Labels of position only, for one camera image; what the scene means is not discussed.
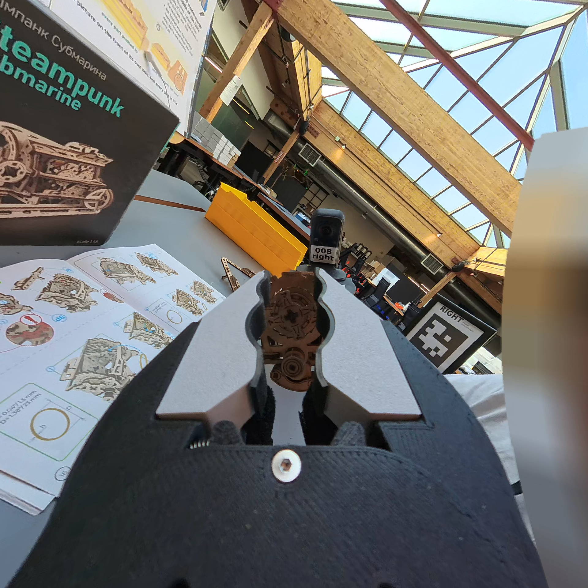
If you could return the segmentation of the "yellow plastic bin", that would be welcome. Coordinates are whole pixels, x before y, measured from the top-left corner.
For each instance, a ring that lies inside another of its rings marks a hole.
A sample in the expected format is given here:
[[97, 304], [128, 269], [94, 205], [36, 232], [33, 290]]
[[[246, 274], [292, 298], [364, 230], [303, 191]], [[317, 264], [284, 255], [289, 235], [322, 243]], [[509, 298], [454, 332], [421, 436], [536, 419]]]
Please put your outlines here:
[[205, 217], [272, 275], [295, 270], [307, 246], [244, 192], [221, 183]]

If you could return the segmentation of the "framed black white marker board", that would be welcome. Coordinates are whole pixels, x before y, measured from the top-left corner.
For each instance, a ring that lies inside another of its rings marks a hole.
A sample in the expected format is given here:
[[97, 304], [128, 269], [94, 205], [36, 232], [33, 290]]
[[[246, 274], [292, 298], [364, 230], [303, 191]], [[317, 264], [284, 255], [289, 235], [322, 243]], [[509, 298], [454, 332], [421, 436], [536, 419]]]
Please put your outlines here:
[[407, 340], [444, 374], [457, 370], [495, 333], [494, 327], [439, 294], [404, 331]]

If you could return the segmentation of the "grey desk with wooden edge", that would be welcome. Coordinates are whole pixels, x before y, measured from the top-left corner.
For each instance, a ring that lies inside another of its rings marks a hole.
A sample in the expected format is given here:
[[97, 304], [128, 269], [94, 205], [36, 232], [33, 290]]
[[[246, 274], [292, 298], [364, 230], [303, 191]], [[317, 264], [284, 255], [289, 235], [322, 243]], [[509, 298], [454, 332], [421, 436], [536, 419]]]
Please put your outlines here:
[[207, 211], [210, 202], [191, 184], [171, 175], [151, 170], [137, 195], [176, 202]]

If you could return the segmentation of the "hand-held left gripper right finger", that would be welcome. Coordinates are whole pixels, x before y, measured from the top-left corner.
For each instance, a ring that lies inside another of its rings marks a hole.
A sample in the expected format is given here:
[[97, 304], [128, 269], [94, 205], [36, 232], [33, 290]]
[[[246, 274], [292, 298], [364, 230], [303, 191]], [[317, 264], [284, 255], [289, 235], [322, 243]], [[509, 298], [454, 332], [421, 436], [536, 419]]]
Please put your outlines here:
[[328, 319], [316, 358], [318, 381], [327, 388], [325, 415], [336, 426], [420, 418], [384, 322], [324, 269], [315, 275], [319, 309]]

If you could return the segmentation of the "stack of white boxes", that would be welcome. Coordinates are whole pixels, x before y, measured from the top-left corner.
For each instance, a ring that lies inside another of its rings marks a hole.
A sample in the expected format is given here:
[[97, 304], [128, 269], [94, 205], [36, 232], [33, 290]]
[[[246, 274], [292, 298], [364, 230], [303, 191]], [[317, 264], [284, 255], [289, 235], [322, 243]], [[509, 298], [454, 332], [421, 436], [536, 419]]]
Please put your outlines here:
[[192, 118], [190, 137], [209, 151], [213, 158], [229, 168], [235, 165], [240, 156], [241, 151], [197, 112]]

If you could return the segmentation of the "wooden mechanical model body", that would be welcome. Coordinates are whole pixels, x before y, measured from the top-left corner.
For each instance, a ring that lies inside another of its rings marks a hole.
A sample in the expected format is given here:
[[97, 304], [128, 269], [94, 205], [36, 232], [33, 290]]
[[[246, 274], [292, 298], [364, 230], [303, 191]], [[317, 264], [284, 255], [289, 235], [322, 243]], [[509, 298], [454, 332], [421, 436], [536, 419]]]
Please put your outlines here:
[[302, 291], [314, 298], [315, 274], [314, 272], [299, 272], [293, 270], [283, 272], [280, 277], [273, 276], [270, 280], [271, 296], [277, 295], [282, 290]]

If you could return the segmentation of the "wooden gear plate assembly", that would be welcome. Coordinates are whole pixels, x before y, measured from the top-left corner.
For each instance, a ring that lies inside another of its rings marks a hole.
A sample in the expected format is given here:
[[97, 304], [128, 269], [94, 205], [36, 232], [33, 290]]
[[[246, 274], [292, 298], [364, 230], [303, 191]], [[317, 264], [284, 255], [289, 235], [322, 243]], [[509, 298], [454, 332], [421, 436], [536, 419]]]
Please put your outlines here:
[[276, 292], [266, 308], [266, 329], [261, 335], [263, 361], [273, 366], [271, 381], [305, 393], [313, 379], [316, 351], [322, 337], [316, 327], [313, 295], [302, 288]]

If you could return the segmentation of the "open instruction booklet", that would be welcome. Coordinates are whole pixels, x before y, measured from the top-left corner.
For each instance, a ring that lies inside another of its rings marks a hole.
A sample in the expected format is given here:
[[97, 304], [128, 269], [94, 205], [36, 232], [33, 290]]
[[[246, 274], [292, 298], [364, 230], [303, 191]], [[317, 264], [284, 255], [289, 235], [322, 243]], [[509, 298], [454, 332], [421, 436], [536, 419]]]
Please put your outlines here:
[[1, 269], [1, 499], [37, 515], [109, 404], [224, 296], [157, 245]]

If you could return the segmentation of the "black puzzle kit box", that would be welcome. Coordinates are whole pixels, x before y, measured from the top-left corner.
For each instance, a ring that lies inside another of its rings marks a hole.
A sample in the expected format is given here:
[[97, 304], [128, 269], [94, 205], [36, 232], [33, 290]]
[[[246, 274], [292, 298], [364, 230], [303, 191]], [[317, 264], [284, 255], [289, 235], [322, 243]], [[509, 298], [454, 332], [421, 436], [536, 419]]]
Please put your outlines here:
[[178, 126], [83, 2], [1, 1], [1, 245], [103, 244]]

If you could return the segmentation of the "person's white clothing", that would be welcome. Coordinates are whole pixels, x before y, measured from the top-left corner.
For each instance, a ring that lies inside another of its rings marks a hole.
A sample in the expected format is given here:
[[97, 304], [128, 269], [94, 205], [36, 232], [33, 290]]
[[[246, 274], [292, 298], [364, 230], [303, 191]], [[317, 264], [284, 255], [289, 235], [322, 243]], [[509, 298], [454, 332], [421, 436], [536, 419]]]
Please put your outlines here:
[[481, 423], [506, 471], [516, 496], [522, 494], [520, 476], [507, 421], [503, 376], [447, 375]]

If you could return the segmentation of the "white instruction poster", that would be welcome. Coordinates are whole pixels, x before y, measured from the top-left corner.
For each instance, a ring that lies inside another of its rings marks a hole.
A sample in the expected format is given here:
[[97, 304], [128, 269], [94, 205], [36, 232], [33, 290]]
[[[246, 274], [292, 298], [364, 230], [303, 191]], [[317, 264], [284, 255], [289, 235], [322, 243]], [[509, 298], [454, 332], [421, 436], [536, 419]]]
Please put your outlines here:
[[187, 136], [214, 1], [49, 1], [49, 7], [169, 107]]

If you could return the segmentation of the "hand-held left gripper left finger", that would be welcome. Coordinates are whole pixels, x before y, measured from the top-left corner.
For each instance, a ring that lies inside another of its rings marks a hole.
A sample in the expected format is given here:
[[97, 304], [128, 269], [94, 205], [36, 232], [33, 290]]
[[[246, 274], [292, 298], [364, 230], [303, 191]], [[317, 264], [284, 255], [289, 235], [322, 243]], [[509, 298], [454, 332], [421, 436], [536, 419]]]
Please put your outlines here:
[[263, 270], [208, 311], [165, 392], [156, 414], [195, 419], [210, 429], [223, 420], [238, 429], [266, 402], [263, 353], [270, 273]]

